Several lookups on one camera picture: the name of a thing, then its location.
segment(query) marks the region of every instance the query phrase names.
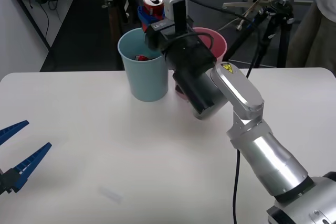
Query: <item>blue plastic cup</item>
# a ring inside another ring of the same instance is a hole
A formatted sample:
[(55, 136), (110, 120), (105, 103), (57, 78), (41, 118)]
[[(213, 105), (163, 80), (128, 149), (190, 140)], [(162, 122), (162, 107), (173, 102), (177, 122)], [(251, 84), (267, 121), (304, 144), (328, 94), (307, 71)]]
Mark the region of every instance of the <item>blue plastic cup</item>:
[[(143, 102), (154, 102), (167, 94), (167, 65), (159, 51), (152, 51), (145, 44), (142, 28), (124, 34), (118, 42), (118, 51), (135, 98)], [(137, 55), (144, 55), (150, 60), (136, 61), (134, 59)]]

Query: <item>yellow warning sticker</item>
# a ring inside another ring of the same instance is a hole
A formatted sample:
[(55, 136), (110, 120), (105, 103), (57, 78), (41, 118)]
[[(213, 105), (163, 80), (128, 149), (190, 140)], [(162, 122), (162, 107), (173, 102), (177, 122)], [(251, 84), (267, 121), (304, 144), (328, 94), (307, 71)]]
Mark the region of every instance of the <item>yellow warning sticker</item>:
[(230, 73), (233, 73), (232, 67), (230, 64), (224, 64), (222, 65), (223, 68), (225, 68), (227, 71), (229, 71)]

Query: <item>metal stand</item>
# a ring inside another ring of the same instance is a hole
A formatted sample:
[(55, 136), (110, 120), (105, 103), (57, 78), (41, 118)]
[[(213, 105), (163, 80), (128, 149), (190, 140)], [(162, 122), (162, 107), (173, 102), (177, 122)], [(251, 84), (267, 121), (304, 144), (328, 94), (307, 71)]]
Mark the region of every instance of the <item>metal stand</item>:
[[(133, 22), (136, 23), (138, 19), (138, 4), (137, 0), (128, 0), (129, 6), (133, 12)], [(129, 17), (124, 9), (123, 0), (104, 0), (105, 5), (103, 8), (108, 9), (109, 21), (110, 21), (110, 30), (112, 38), (113, 53), (117, 58), (117, 65), (120, 70), (124, 70), (122, 59), (118, 52), (118, 41), (123, 35), (122, 25), (128, 24)]]
[(260, 66), (263, 57), (265, 56), (267, 49), (271, 43), (271, 40), (275, 36), (278, 27), (281, 28), (281, 37), (278, 53), (278, 68), (284, 68), (286, 66), (287, 51), (289, 45), (290, 31), (292, 24), (294, 23), (293, 7), (289, 0), (277, 0), (271, 3), (270, 7), (263, 7), (255, 16), (253, 26), (249, 25), (240, 37), (233, 43), (225, 54), (223, 61), (228, 61), (237, 49), (246, 41), (246, 39), (258, 27), (267, 17), (271, 17), (265, 34), (261, 40), (260, 50), (256, 59), (255, 67)]

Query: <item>pink plastic cup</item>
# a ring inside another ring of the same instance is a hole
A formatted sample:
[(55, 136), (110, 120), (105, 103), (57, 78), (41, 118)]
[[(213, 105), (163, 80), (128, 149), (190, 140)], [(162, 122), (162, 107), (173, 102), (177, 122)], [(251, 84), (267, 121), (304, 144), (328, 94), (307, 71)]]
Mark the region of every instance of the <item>pink plastic cup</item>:
[[(197, 33), (208, 33), (214, 38), (214, 44), (212, 46), (211, 52), (217, 58), (217, 62), (221, 62), (227, 50), (227, 43), (224, 37), (220, 35), (218, 32), (211, 30), (209, 28), (195, 27), (194, 30)], [(211, 45), (210, 38), (204, 35), (200, 35), (199, 38), (208, 48), (210, 48)], [(176, 93), (182, 99), (187, 100), (186, 96), (180, 91), (177, 85), (176, 85)]]

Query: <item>white table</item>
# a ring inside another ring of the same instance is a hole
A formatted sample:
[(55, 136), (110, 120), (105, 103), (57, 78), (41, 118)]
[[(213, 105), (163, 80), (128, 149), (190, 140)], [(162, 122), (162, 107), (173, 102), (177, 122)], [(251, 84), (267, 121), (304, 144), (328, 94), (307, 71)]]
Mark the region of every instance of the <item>white table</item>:
[[(264, 118), (310, 175), (336, 170), (336, 79), (327, 70), (258, 69)], [(174, 82), (160, 101), (132, 97), (124, 72), (15, 73), (0, 83), (0, 129), (30, 125), (0, 147), (7, 170), (46, 142), (18, 193), (0, 196), (1, 224), (232, 223), (236, 151), (226, 105), (192, 116)], [(266, 223), (273, 204), (242, 160), (238, 223)]]

